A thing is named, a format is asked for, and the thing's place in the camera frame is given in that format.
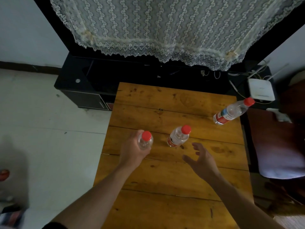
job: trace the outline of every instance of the black baseboard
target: black baseboard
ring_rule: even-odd
[[[25,63],[15,63],[15,62],[2,62],[0,61],[1,69],[17,70],[17,71],[28,71],[45,73],[52,75],[59,75],[61,68],[53,66],[37,66]]]

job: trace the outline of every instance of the wood plank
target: wood plank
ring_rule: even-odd
[[[235,101],[235,96],[120,83],[115,103],[212,117]]]
[[[224,204],[200,200],[121,190],[103,229],[236,229]]]
[[[103,146],[104,154],[120,154],[122,142],[128,138],[134,129],[109,126]],[[197,159],[192,142],[202,143],[214,157],[218,167],[249,170],[245,147],[239,144],[189,138],[180,147],[169,147],[166,143],[168,134],[152,132],[154,143],[147,158],[184,162],[182,155],[186,154]]]
[[[101,154],[95,184],[113,171],[119,158],[117,155]],[[252,196],[248,171],[226,168],[219,170],[237,189]],[[144,159],[127,179],[123,189],[220,201],[209,184],[198,177],[188,164],[180,162]]]
[[[184,124],[192,127],[190,136],[193,138],[244,144],[239,118],[225,125],[216,125],[211,117],[115,103],[109,122],[110,126],[165,134],[170,134],[175,127]]]

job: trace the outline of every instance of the hand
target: hand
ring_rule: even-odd
[[[138,146],[138,137],[144,130],[132,132],[123,142],[118,167],[127,168],[130,172],[137,168],[142,160],[150,153],[150,149],[141,150]]]
[[[208,152],[208,150],[200,143],[192,143],[194,150],[197,150],[196,155],[199,156],[197,161],[194,161],[187,155],[183,155],[182,159],[188,163],[194,172],[206,181],[208,184],[217,178],[221,177],[221,174],[216,166],[213,156]]]

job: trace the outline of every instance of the bottle label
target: bottle label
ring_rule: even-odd
[[[170,136],[167,138],[167,143],[168,143],[170,146],[172,146],[172,147],[178,146],[178,145],[175,145],[175,144],[172,142]]]
[[[219,112],[217,115],[216,115],[216,119],[219,123],[222,123],[222,124],[225,124],[227,123],[228,121],[231,121],[233,119],[235,119],[235,117],[232,117],[230,116],[228,113],[227,113],[227,108],[223,109],[221,112]]]

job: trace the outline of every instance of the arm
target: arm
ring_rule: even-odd
[[[214,189],[241,229],[284,229],[223,178],[212,155],[202,144],[192,145],[198,151],[198,160],[194,161],[186,155],[182,159]]]
[[[52,222],[61,223],[68,229],[100,229],[125,181],[150,152],[150,149],[139,149],[137,139],[142,132],[132,133],[122,144],[120,161],[113,172],[60,212]]]

